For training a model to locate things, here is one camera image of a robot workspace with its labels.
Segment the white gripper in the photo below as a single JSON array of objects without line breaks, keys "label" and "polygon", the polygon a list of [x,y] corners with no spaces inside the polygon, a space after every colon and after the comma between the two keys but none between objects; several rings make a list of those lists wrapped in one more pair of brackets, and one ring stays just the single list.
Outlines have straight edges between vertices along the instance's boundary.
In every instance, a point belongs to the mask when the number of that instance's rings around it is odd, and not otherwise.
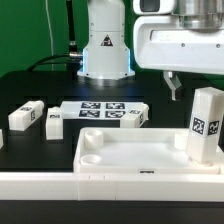
[{"label": "white gripper", "polygon": [[174,71],[224,75],[224,25],[213,30],[187,30],[177,16],[141,16],[133,29],[134,57],[144,69],[164,70],[173,101],[182,84]]}]

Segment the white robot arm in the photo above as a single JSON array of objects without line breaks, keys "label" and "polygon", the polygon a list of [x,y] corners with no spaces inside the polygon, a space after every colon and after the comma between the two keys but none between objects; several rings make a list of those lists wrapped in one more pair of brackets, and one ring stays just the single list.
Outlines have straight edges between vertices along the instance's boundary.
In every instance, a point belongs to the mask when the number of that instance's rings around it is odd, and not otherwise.
[{"label": "white robot arm", "polygon": [[224,75],[224,0],[133,0],[133,47],[124,43],[122,0],[87,0],[89,42],[80,79],[111,86],[135,75],[131,62],[161,70],[177,98],[179,72]]}]

